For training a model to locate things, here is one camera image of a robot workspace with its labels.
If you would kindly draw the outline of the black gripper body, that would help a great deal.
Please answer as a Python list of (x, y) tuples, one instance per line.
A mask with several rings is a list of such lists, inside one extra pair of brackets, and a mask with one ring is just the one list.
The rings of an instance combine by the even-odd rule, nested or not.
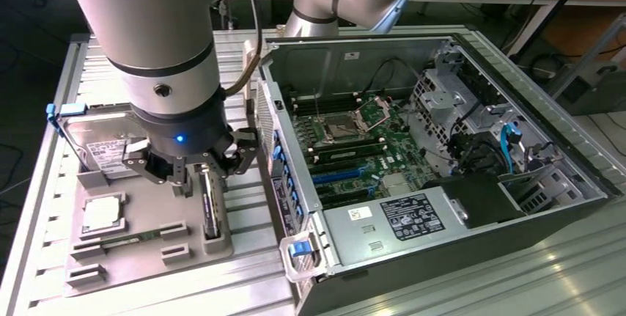
[(226, 91), (218, 90), (201, 106), (183, 114), (151, 114), (131, 106), (153, 151), (173, 157), (209, 152), (222, 155), (234, 143), (225, 101)]

